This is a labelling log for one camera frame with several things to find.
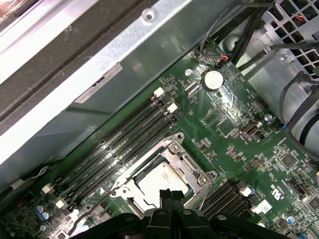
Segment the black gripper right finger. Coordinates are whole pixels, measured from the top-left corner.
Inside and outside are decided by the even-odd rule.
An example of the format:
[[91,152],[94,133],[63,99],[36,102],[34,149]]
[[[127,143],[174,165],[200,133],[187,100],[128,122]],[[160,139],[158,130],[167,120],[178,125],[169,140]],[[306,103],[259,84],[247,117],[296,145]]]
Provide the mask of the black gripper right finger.
[[272,239],[273,231],[230,214],[207,219],[199,210],[185,209],[181,191],[172,191],[173,239]]

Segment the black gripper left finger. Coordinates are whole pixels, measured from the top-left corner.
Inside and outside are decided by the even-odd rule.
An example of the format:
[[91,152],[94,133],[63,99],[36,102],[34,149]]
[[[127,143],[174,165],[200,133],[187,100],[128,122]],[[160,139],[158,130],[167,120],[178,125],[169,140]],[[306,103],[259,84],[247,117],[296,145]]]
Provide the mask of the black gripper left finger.
[[132,213],[115,216],[74,239],[171,239],[172,238],[172,194],[161,190],[160,208],[145,211],[143,218]]

